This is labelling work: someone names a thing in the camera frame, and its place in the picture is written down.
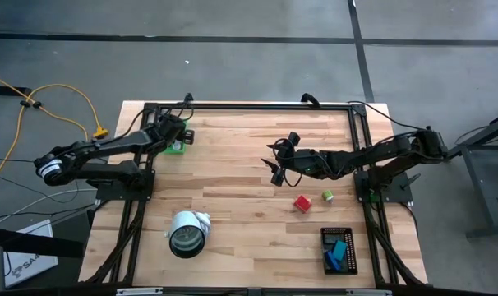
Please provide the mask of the black plastic basket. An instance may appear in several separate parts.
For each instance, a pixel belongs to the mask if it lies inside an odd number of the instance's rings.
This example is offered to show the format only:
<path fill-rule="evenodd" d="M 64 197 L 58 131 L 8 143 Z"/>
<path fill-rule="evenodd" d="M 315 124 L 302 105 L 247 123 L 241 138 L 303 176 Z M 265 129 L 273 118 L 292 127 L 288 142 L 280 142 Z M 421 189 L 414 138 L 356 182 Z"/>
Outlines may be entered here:
<path fill-rule="evenodd" d="M 324 252 L 332 251 L 337 240 L 346 242 L 347 251 L 340 265 L 339 271 L 330 271 L 325 264 Z M 326 275 L 357 275 L 357 258 L 351 228 L 321 228 L 320 241 L 322 250 L 323 270 Z"/>

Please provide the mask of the red rectangular block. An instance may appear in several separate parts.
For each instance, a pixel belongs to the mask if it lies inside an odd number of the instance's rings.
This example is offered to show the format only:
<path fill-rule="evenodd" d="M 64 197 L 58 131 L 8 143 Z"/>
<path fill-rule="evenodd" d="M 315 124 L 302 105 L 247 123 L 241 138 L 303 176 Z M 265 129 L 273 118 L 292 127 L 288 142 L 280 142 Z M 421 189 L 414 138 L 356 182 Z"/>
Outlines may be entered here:
<path fill-rule="evenodd" d="M 312 207 L 311 199 L 303 195 L 299 195 L 295 199 L 293 205 L 297 210 L 301 211 L 303 214 L 307 213 Z"/>

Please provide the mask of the black aluminium table frame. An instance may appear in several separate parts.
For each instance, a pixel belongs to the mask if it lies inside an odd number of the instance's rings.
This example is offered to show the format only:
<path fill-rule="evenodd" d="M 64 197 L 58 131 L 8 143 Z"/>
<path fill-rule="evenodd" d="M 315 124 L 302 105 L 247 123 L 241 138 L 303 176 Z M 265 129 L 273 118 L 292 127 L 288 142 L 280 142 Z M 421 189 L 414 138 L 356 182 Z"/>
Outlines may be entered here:
<path fill-rule="evenodd" d="M 375 284 L 362 205 L 353 179 L 314 180 L 288 175 L 275 187 L 263 160 L 268 147 L 296 132 L 304 148 L 352 150 L 392 134 L 385 104 L 365 116 L 330 104 L 313 109 L 295 103 L 205 102 L 190 121 L 194 145 L 182 155 L 160 155 L 153 163 L 154 191 L 136 250 L 133 282 L 149 286 L 371 288 Z M 322 193 L 330 190 L 332 202 Z M 311 209 L 293 205 L 303 195 Z M 191 259 L 173 255 L 165 234 L 183 210 L 210 215 L 204 250 Z M 357 275 L 326 275 L 320 229 L 349 227 Z"/>

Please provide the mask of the white case with logo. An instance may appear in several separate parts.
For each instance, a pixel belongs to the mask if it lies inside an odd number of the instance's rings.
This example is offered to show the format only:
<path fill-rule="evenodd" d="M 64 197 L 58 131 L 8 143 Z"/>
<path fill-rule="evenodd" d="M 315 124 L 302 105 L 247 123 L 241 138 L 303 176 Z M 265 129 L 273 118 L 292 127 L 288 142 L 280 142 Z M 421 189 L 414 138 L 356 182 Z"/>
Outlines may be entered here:
<path fill-rule="evenodd" d="M 52 238 L 53 229 L 50 220 L 43 220 L 26 228 L 18 230 L 18 233 L 32 234 Z M 43 273 L 58 265 L 58 258 L 39 254 L 22 252 L 4 252 L 5 286 L 10 288 L 35 275 Z"/>

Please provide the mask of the teal block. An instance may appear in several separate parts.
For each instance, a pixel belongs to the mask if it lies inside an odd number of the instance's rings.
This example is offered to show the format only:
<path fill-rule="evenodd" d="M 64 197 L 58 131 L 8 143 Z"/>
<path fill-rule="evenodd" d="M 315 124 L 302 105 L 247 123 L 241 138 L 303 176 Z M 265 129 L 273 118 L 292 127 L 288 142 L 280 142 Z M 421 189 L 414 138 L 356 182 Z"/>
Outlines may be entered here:
<path fill-rule="evenodd" d="M 336 261 L 342 261 L 347 251 L 347 244 L 344 241 L 337 240 L 332 250 L 332 256 Z"/>

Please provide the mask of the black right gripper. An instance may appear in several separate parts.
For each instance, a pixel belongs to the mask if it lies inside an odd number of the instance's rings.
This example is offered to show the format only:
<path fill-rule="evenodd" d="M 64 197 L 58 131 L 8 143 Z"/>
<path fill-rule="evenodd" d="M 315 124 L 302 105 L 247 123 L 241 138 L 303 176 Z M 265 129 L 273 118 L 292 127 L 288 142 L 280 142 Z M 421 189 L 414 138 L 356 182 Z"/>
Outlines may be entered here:
<path fill-rule="evenodd" d="M 275 156 L 279 166 L 305 175 L 316 175 L 321 172 L 320 154 L 315 150 L 279 150 Z M 284 170 L 277 164 L 266 161 L 272 170 L 271 183 L 282 185 L 284 182 Z"/>

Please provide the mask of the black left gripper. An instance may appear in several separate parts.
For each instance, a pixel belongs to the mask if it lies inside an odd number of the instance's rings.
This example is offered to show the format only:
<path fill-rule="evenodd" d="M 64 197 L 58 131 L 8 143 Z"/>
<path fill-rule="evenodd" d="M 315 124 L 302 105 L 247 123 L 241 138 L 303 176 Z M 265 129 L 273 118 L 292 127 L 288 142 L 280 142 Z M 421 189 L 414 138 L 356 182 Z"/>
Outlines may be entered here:
<path fill-rule="evenodd" d="M 186 123 L 181 118 L 175 115 L 160 115 L 154 122 L 152 139 L 163 146 L 170 146 L 178 135 L 185 131 L 185 128 Z M 193 144 L 194 140 L 195 132 L 187 129 L 182 136 L 182 142 Z"/>

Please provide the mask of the white round desk fan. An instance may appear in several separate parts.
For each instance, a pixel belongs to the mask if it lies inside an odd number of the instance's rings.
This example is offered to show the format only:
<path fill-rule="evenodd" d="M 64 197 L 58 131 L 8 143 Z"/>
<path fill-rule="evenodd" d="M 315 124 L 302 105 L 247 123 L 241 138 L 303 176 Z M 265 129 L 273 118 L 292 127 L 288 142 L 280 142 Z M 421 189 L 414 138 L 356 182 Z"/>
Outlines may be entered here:
<path fill-rule="evenodd" d="M 178 212 L 165 234 L 170 251 L 176 257 L 189 259 L 201 253 L 211 231 L 210 215 L 185 210 Z"/>

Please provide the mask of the silver metal bracket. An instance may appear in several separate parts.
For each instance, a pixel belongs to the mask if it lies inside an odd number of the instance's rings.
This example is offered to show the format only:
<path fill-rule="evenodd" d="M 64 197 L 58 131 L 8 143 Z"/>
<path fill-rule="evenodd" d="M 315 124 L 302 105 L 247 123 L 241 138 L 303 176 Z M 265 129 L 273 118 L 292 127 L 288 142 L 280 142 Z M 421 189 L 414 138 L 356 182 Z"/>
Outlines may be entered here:
<path fill-rule="evenodd" d="M 383 289 L 347 289 L 346 296 L 393 296 L 392 292 Z"/>
<path fill-rule="evenodd" d="M 118 289 L 115 296 L 162 296 L 163 289 L 160 287 L 135 287 Z"/>

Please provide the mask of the blue block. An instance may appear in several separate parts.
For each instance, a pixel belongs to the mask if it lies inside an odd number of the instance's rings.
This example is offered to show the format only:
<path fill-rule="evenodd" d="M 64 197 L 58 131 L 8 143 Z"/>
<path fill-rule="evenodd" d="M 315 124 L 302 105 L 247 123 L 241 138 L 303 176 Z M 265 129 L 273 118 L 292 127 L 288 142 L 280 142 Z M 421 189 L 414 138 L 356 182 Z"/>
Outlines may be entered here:
<path fill-rule="evenodd" d="M 339 271 L 340 270 L 340 265 L 337 262 L 337 260 L 335 259 L 332 251 L 325 251 L 324 252 L 324 259 L 325 259 L 325 264 L 328 266 L 328 269 L 330 271 Z"/>

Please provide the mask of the dark metal stand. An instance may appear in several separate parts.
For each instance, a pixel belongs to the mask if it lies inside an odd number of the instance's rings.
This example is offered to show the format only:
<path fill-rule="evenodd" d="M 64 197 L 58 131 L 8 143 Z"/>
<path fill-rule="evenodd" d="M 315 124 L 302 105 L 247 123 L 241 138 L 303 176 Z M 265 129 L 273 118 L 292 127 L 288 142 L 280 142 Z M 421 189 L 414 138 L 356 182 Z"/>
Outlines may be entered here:
<path fill-rule="evenodd" d="M 461 156 L 487 226 L 466 233 L 467 238 L 498 235 L 498 118 L 466 132 L 456 140 L 448 158 Z"/>

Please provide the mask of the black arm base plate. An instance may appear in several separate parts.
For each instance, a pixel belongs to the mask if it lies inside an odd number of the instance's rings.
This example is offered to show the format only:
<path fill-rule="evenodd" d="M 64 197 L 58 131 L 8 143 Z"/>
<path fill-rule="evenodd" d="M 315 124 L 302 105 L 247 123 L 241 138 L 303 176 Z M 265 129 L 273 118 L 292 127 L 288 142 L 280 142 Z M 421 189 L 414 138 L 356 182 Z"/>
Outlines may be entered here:
<path fill-rule="evenodd" d="M 369 184 L 367 171 L 356 171 L 353 174 L 353 181 L 359 202 L 407 203 L 413 200 L 410 181 L 406 173 L 394 177 L 387 184 L 382 184 L 378 188 L 373 188 Z"/>
<path fill-rule="evenodd" d="M 113 180 L 97 186 L 96 198 L 101 201 L 148 201 L 154 189 L 155 171 L 143 169 L 134 181 Z"/>

